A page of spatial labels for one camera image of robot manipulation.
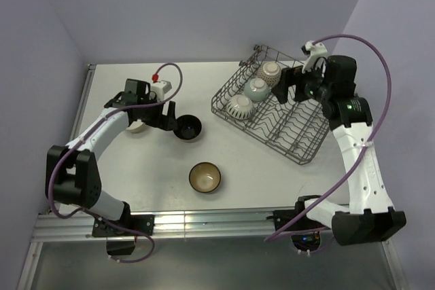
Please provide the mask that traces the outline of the white bowl striped outside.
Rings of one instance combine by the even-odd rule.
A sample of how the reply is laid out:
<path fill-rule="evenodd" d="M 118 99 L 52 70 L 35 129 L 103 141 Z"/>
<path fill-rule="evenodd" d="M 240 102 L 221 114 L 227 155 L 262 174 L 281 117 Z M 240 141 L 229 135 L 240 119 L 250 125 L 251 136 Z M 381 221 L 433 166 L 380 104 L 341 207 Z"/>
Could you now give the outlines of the white bowl striped outside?
<path fill-rule="evenodd" d="M 234 95 L 226 104 L 226 113 L 236 120 L 247 120 L 253 112 L 254 104 L 243 94 Z"/>

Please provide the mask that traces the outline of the black glossy bowl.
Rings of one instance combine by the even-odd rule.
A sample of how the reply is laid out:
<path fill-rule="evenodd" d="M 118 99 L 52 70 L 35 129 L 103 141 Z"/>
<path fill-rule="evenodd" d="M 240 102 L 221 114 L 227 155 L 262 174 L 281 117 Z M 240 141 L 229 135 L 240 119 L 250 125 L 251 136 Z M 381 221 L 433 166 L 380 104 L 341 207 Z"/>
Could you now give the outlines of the black glossy bowl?
<path fill-rule="evenodd" d="M 202 131 L 201 121 L 194 115 L 181 115 L 176 119 L 177 127 L 174 135 L 185 142 L 195 142 Z"/>

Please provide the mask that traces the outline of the red patterned bowl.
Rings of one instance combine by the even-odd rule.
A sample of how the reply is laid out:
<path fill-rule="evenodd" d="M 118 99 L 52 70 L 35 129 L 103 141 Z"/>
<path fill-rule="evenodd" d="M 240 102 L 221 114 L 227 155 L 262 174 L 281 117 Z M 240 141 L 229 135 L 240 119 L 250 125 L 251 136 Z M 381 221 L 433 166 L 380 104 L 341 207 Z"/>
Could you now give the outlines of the red patterned bowl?
<path fill-rule="evenodd" d="M 281 67 L 276 62 L 264 62 L 258 68 L 256 77 L 264 80 L 270 88 L 273 88 L 280 82 Z"/>

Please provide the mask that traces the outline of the brown beige bowl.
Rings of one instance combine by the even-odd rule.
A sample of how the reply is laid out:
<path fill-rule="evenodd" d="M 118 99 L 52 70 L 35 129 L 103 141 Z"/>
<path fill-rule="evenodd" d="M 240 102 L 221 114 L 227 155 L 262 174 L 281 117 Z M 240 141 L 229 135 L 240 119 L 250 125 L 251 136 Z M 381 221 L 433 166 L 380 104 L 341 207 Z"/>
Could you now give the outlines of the brown beige bowl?
<path fill-rule="evenodd" d="M 222 181 L 220 169 L 211 162 L 200 162 L 189 172 L 188 181 L 193 190 L 208 194 L 214 192 Z"/>

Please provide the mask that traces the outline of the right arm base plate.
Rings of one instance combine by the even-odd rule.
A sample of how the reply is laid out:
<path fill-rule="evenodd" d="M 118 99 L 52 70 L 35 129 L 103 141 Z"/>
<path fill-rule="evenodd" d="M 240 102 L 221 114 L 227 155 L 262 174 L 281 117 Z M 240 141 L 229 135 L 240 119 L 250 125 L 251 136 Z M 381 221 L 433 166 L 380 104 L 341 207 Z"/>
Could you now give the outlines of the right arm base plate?
<path fill-rule="evenodd" d="M 275 210 L 272 213 L 270 213 L 266 220 L 271 220 L 273 222 L 275 231 L 282 228 L 285 224 L 290 222 L 295 216 L 297 216 L 298 211 L 295 209 L 283 209 L 283 210 Z M 298 220 L 294 224 L 292 224 L 290 227 L 286 228 L 286 231 L 300 231 L 300 230 L 307 230 L 307 224 L 304 222 L 303 219 Z"/>

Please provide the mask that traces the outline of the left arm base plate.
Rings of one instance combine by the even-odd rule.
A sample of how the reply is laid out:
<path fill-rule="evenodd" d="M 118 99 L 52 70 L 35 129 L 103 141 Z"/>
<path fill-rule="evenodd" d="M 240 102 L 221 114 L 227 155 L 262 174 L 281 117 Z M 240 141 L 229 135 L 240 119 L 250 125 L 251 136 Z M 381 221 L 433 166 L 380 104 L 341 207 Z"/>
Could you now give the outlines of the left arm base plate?
<path fill-rule="evenodd" d="M 154 229 L 154 215 L 132 215 L 130 221 L 124 228 L 139 231 L 148 236 L 153 234 Z M 116 236 L 134 236 L 132 232 L 126 232 L 117 228 L 109 226 L 104 221 L 95 220 L 92 228 L 92 237 L 116 237 Z"/>

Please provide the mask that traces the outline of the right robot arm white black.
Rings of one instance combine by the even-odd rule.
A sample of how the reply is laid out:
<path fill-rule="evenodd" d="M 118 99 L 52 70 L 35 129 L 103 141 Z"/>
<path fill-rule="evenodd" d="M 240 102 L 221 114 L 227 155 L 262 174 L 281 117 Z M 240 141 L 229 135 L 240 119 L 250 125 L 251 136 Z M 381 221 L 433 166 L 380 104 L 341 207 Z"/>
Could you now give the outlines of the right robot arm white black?
<path fill-rule="evenodd" d="M 341 246 L 384 242 L 406 225 L 383 182 L 373 139 L 368 101 L 355 93 L 357 63 L 348 56 L 329 56 L 322 67 L 283 69 L 273 94 L 280 103 L 295 88 L 294 101 L 317 101 L 336 139 L 346 173 L 322 196 L 299 198 L 294 217 L 266 238 L 278 239 L 290 226 L 310 228 L 315 222 L 332 230 Z"/>

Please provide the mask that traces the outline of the light green bowl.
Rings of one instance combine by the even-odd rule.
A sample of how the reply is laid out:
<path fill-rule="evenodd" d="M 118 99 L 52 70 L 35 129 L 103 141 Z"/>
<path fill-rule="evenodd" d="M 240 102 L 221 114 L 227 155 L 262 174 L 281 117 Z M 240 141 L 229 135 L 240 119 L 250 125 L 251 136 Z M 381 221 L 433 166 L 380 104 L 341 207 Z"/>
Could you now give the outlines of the light green bowl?
<path fill-rule="evenodd" d="M 250 79 L 244 86 L 244 95 L 253 102 L 262 102 L 266 99 L 271 91 L 268 84 L 258 77 Z"/>

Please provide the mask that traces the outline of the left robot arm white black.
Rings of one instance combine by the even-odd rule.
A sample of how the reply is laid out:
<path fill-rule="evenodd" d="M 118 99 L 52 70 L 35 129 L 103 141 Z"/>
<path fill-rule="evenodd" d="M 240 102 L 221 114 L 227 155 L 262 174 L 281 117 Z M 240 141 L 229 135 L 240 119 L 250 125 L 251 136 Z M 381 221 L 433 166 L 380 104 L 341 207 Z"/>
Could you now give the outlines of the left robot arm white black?
<path fill-rule="evenodd" d="M 133 222 L 127 202 L 103 191 L 99 158 L 112 141 L 131 124 L 152 128 L 177 128 L 175 102 L 168 94 L 172 85 L 153 77 L 152 82 L 128 79 L 123 91 L 104 105 L 100 116 L 66 145 L 53 145 L 46 159 L 46 197 L 54 210 L 57 202 L 107 223 L 117 235 L 130 232 Z"/>

